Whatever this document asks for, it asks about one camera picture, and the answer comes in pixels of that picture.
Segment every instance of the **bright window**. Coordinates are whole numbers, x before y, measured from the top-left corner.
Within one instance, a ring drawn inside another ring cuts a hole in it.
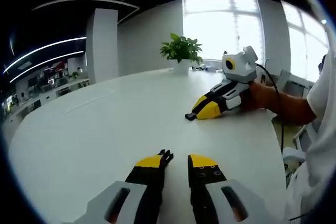
[[[197,38],[201,57],[222,60],[252,46],[258,63],[264,62],[264,36],[256,0],[184,0],[185,37]]]
[[[290,40],[290,71],[309,81],[319,78],[318,65],[329,50],[323,26],[302,10],[283,2]]]

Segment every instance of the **white flower pot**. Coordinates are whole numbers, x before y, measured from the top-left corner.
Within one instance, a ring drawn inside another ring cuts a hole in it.
[[[180,63],[177,63],[177,60],[170,60],[173,67],[174,74],[187,76],[189,73],[189,64],[190,60],[181,60]]]

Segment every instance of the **floor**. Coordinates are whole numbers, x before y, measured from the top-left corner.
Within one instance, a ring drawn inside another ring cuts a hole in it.
[[[277,133],[279,146],[281,146],[281,122],[277,118],[273,118],[272,123],[275,129],[275,132]],[[287,146],[296,148],[296,146],[294,145],[293,139],[300,129],[301,127],[299,126],[288,125],[288,124],[284,125],[283,127],[284,148]],[[299,163],[296,161],[287,161],[286,164],[288,165],[288,170],[286,171],[289,171],[289,172],[294,172],[299,167]]]

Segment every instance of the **white sleeve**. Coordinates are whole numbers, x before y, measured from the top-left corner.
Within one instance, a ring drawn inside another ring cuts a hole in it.
[[[324,115],[325,108],[327,106],[332,54],[333,52],[329,51],[327,56],[325,57],[326,59],[324,61],[324,66],[320,78],[309,91],[307,96],[308,104],[318,118]]]

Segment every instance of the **green leaves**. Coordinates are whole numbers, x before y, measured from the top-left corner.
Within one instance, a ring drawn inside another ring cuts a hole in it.
[[[191,61],[196,61],[198,64],[203,61],[203,59],[198,56],[198,53],[202,51],[200,46],[202,44],[197,44],[197,39],[190,39],[183,36],[178,36],[174,33],[170,34],[172,42],[162,42],[164,45],[161,47],[160,54],[166,57],[167,60],[177,60],[178,63],[183,59],[189,59]]]

